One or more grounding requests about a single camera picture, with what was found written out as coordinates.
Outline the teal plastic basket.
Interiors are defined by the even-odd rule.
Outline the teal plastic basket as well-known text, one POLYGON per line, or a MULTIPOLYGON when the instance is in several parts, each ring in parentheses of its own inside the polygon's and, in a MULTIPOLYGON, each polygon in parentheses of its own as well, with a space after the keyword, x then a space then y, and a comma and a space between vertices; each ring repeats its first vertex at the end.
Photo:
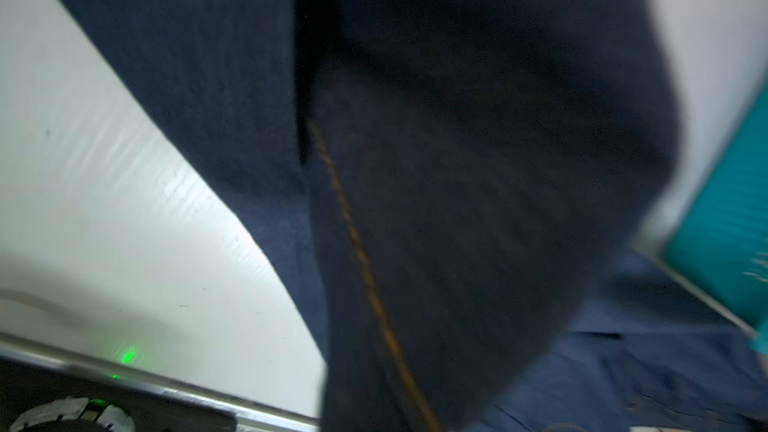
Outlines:
POLYGON ((665 262, 767 353, 767 90, 667 245, 665 262))

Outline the dark blue denim trousers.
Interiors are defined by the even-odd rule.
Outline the dark blue denim trousers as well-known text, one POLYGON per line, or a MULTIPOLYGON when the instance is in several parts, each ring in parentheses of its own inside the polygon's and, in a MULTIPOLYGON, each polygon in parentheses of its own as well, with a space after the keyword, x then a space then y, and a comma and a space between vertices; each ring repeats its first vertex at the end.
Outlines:
POLYGON ((296 302, 321 430, 766 429, 625 253, 679 150, 647 0, 60 1, 296 302))

